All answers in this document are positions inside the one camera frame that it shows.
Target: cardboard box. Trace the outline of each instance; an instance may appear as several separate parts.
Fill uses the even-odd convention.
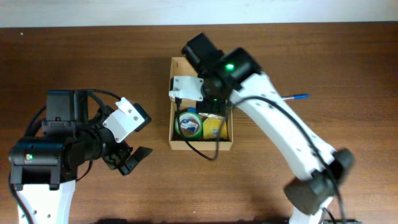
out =
[[[174,76],[182,76],[182,75],[190,75],[197,77],[198,74],[196,71],[191,67],[185,57],[173,57],[172,64],[170,68],[170,78]],[[192,100],[182,100],[180,105],[180,110],[187,109],[188,107],[196,107],[196,102]],[[170,109],[170,127],[169,127],[169,143],[172,150],[192,150],[187,146],[184,141],[175,141],[173,140],[173,135],[177,134],[174,131],[174,121],[175,121],[175,103],[171,102],[171,109]],[[227,122],[227,130],[228,130],[228,141],[220,141],[220,150],[221,151],[229,151],[232,147],[232,143],[234,141],[233,137],[233,127],[232,127],[232,110],[229,112],[229,119]],[[196,149],[202,150],[215,150],[216,149],[216,142],[215,141],[189,141],[189,143],[195,147]]]

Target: pen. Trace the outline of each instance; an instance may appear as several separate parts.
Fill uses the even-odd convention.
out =
[[[299,100],[309,97],[309,94],[296,94],[292,96],[282,96],[282,100]]]

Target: green tape roll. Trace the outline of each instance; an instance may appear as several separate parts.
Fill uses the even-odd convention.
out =
[[[182,114],[180,114],[180,122],[182,122],[182,119],[194,119],[198,124],[199,124],[199,130],[192,135],[184,135],[184,137],[186,139],[198,139],[201,136],[201,133],[203,131],[203,122],[200,118],[199,115],[197,115],[196,113],[192,113],[192,112],[184,112]],[[178,134],[180,134],[180,131],[178,130],[178,124],[177,124],[177,119],[175,119],[174,121],[174,129],[176,130],[176,132]]]

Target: wooden table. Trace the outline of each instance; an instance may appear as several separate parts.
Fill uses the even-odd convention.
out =
[[[221,152],[216,162],[169,148],[170,58],[203,31],[225,52],[244,47],[281,95],[311,94],[290,106],[326,142],[345,146],[356,157],[341,189],[347,216],[397,222],[396,22],[0,29],[0,222],[17,220],[6,181],[10,148],[45,104],[48,89],[79,88],[109,90],[139,102],[153,120],[127,141],[154,152],[127,177],[95,161],[76,185],[70,223],[290,216],[292,205],[282,188],[293,175],[242,112],[234,112],[232,150]],[[113,105],[112,98],[102,97]],[[97,108],[90,106],[93,115]],[[339,216],[336,200],[330,208]]]

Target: yellow object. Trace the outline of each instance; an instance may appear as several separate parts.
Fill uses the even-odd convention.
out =
[[[218,130],[220,125],[222,124],[222,119],[216,118],[207,118],[203,122],[203,138],[204,139],[215,139],[218,135]],[[221,129],[220,138],[228,139],[228,132],[226,130],[227,122],[224,123],[223,128]]]

